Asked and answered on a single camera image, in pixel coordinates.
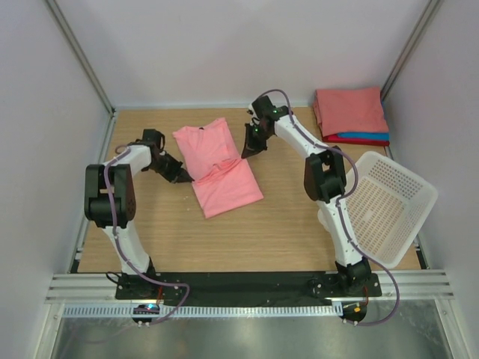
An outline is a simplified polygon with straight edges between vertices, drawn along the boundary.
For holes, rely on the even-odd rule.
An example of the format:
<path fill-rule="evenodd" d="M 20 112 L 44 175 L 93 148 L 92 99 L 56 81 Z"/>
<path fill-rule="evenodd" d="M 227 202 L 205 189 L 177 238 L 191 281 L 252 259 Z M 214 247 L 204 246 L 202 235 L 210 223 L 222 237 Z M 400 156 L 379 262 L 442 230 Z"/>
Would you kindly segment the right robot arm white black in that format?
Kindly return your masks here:
<path fill-rule="evenodd" d="M 245 125 L 241 157 L 247 159 L 267 150 L 267 141 L 274 135 L 304 159 L 303 186 L 318 205 L 318 219 L 332 237 L 338 289 L 347 296 L 361 292 L 371 278 L 371 269 L 367 257 L 358 250 L 346 207 L 351 193 L 346 191 L 344 160 L 350 158 L 339 147 L 330 147 L 309 132 L 293 114 L 290 103 L 278 107 L 263 93 L 247 112 L 251 120 Z"/>

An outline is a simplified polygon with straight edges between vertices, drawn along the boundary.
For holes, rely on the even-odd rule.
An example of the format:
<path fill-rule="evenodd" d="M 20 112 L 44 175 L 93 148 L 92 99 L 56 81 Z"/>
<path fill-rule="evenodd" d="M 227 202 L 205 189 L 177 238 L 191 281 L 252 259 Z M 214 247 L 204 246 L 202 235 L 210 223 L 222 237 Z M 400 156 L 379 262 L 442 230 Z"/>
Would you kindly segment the pink t-shirt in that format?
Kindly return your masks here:
<path fill-rule="evenodd" d="M 173 132 L 205 218 L 263 199 L 248 161 L 234 143 L 225 118 Z"/>

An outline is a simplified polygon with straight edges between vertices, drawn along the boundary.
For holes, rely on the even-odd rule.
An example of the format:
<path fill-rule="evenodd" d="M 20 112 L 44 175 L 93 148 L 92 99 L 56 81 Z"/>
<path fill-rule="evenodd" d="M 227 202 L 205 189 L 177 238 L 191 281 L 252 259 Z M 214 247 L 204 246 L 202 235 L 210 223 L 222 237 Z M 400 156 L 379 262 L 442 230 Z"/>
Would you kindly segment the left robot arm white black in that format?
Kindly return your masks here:
<path fill-rule="evenodd" d="M 120 260 L 121 272 L 114 280 L 118 299 L 149 299 L 162 288 L 134 222 L 133 179 L 145 171 L 169 183 L 194 181 L 183 163 L 165 150 L 165 136 L 156 129 L 145 129 L 141 138 L 117 147 L 110 161 L 85 169 L 85 217 L 109 237 Z"/>

